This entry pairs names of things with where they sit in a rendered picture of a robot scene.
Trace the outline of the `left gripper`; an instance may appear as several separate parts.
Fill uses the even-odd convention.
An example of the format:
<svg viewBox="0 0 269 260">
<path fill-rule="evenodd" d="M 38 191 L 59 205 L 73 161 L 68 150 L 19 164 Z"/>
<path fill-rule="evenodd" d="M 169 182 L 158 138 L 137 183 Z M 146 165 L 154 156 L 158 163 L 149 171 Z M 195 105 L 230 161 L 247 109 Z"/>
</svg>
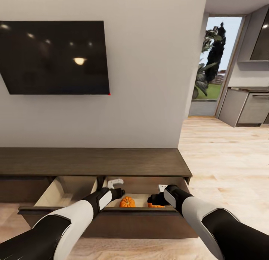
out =
<svg viewBox="0 0 269 260">
<path fill-rule="evenodd" d="M 122 198 L 122 195 L 125 195 L 125 190 L 122 190 L 121 188 L 118 189 L 111 189 L 112 192 L 112 201 L 116 200 L 116 199 L 120 199 Z"/>
</svg>

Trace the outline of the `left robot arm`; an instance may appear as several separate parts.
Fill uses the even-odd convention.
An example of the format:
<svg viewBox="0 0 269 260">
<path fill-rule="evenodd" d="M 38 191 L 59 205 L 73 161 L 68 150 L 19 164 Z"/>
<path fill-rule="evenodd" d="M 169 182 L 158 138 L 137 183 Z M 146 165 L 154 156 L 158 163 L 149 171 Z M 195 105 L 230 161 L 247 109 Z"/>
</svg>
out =
<svg viewBox="0 0 269 260">
<path fill-rule="evenodd" d="M 125 190 L 123 180 L 108 181 L 82 200 L 51 212 L 31 230 L 0 243 L 0 260 L 65 260 L 88 225 Z"/>
</svg>

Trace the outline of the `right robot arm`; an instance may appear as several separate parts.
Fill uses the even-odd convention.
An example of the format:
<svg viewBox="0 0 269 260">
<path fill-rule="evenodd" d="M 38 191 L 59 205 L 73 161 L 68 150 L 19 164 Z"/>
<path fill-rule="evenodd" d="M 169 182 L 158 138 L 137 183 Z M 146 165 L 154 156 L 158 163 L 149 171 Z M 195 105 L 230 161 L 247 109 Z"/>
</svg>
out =
<svg viewBox="0 0 269 260">
<path fill-rule="evenodd" d="M 218 260 L 269 260 L 269 235 L 239 221 L 226 208 L 203 201 L 177 185 L 158 185 L 147 202 L 173 206 Z"/>
</svg>

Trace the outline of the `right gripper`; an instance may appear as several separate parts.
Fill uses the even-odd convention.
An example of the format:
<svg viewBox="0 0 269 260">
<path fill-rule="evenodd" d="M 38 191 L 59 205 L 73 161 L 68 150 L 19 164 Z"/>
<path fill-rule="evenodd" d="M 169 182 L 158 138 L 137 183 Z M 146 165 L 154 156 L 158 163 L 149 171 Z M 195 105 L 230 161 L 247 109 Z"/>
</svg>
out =
<svg viewBox="0 0 269 260">
<path fill-rule="evenodd" d="M 160 205 L 160 206 L 171 206 L 170 204 L 165 204 L 161 199 L 161 193 L 160 194 L 152 194 L 148 200 L 148 203 L 152 203 L 152 205 Z"/>
</svg>

